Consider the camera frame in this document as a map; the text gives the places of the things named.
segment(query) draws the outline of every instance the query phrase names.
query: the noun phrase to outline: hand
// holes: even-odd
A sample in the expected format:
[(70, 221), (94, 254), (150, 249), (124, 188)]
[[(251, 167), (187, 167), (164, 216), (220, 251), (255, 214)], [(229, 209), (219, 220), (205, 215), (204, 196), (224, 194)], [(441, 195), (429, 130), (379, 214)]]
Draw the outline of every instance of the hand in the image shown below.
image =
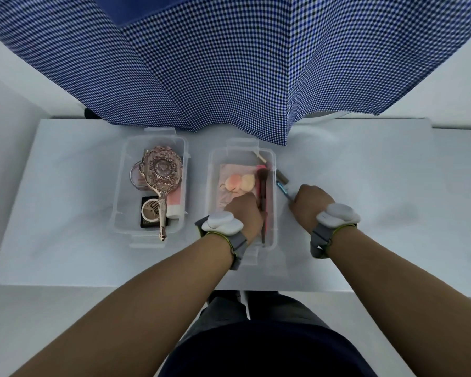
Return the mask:
[(258, 210), (257, 198), (251, 192), (234, 198), (225, 207), (226, 212), (231, 212), (235, 218), (244, 224), (241, 232), (248, 240), (248, 244), (253, 242), (261, 232), (264, 225), (264, 212)]
[(290, 210), (297, 222), (312, 233), (317, 225), (316, 215), (324, 212), (331, 203), (335, 203), (335, 200), (324, 190), (315, 185), (303, 184), (295, 196), (295, 202), (290, 204)]

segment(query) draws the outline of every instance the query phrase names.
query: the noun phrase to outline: blue checkered fabric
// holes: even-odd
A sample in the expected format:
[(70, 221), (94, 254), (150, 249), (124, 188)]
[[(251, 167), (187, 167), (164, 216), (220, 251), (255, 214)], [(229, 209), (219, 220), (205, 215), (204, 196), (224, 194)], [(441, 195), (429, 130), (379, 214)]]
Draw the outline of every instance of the blue checkered fabric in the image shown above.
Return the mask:
[(0, 39), (114, 124), (227, 123), (285, 144), (379, 114), (471, 37), (471, 0), (188, 0), (117, 27), (93, 0), (0, 0)]

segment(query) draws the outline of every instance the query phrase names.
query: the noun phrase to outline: dark pants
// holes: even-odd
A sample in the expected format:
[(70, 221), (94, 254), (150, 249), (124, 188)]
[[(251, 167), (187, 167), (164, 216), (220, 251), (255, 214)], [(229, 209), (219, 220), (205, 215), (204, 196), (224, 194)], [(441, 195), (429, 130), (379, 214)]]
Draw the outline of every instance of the dark pants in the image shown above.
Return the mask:
[[(329, 328), (301, 302), (276, 291), (248, 291), (248, 309), (252, 320), (314, 324)], [(216, 297), (189, 328), (178, 345), (192, 336), (227, 324), (248, 320), (246, 306), (235, 300)]]

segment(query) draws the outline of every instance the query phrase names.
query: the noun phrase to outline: clear plastic container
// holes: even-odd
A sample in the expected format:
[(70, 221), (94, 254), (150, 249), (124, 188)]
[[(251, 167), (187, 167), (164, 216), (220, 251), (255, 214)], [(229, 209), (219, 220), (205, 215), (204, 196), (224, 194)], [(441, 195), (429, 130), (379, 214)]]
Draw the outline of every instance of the clear plastic container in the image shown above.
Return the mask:
[(265, 160), (265, 166), (270, 170), (267, 178), (267, 220), (265, 244), (261, 237), (246, 250), (242, 264), (257, 265), (258, 252), (261, 249), (272, 250), (277, 245), (277, 207), (276, 207), (276, 154), (270, 149), (259, 147), (257, 139), (229, 139), (226, 147), (215, 148), (209, 154), (206, 191), (205, 215), (223, 210), (220, 206), (218, 191), (220, 189), (220, 170), (223, 164), (236, 164), (246, 166), (263, 165), (255, 154), (259, 153)]
[(168, 237), (180, 231), (185, 220), (187, 168), (190, 157), (188, 142), (184, 137), (177, 136), (174, 128), (145, 128), (143, 134), (129, 137), (124, 143), (110, 219), (110, 226), (114, 231), (130, 234), (133, 236), (133, 241), (139, 243), (139, 247), (165, 247), (168, 241), (168, 238), (165, 241), (160, 241), (158, 227), (142, 228), (140, 226), (141, 200), (145, 196), (152, 196), (154, 192), (152, 190), (138, 190), (130, 180), (133, 165), (143, 158), (144, 149), (152, 149), (157, 145), (171, 147), (182, 158), (183, 165), (180, 203), (174, 209), (176, 218), (169, 218), (169, 225), (166, 227)]

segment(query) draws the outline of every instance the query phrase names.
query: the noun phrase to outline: forearm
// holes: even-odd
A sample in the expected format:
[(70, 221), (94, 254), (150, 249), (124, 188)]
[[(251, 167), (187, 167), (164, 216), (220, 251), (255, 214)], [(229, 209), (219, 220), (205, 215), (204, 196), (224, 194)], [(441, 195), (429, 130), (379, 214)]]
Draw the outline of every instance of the forearm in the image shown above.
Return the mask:
[(205, 236), (115, 290), (14, 377), (153, 375), (231, 264), (227, 241)]
[(328, 254), (417, 376), (471, 376), (471, 299), (355, 228)]

